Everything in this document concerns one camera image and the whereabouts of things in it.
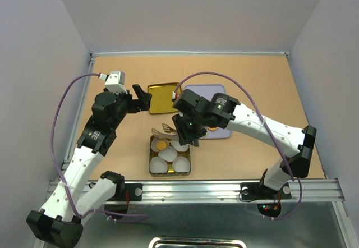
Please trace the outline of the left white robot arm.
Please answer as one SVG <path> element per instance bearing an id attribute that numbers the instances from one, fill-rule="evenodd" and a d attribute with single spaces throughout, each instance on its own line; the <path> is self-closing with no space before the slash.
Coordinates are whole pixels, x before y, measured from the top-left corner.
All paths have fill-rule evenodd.
<path id="1" fill-rule="evenodd" d="M 56 247 L 75 247 L 84 224 L 108 199 L 129 201 L 125 178 L 106 171 L 82 196 L 86 183 L 116 138 L 116 129 L 127 114 L 148 111 L 152 95 L 138 84 L 137 97 L 127 91 L 111 93 L 104 89 L 92 105 L 92 115 L 77 141 L 71 163 L 52 195 L 38 211 L 31 211 L 26 222 L 35 237 Z"/>

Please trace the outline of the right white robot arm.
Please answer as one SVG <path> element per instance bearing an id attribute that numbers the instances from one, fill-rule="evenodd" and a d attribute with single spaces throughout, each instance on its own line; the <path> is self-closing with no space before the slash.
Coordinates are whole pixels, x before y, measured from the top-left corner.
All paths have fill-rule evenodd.
<path id="1" fill-rule="evenodd" d="M 252 111 L 236 98 L 216 93 L 208 100 L 186 89 L 172 95 L 172 117 L 180 145 L 199 146 L 212 127 L 239 132 L 277 149 L 280 159 L 266 169 L 258 184 L 261 196 L 270 198 L 289 180 L 309 175 L 317 130 L 292 127 Z"/>

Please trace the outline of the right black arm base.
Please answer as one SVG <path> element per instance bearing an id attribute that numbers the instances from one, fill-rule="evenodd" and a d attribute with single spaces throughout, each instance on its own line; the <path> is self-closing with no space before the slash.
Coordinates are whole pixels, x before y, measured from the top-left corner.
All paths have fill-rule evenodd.
<path id="1" fill-rule="evenodd" d="M 259 182 L 245 182 L 240 187 L 239 200 L 246 203 L 255 201 L 260 214 L 270 219 L 279 218 L 282 211 L 282 201 L 292 198 L 287 183 L 279 191 L 265 188 Z"/>

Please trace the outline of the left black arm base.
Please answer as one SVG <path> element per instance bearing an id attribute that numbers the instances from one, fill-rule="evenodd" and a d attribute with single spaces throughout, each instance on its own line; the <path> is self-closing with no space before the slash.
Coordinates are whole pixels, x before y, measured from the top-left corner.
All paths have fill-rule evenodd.
<path id="1" fill-rule="evenodd" d="M 141 183 L 125 183 L 124 190 L 117 192 L 100 208 L 110 212 L 127 214 L 130 204 L 142 201 L 142 188 L 143 184 Z"/>

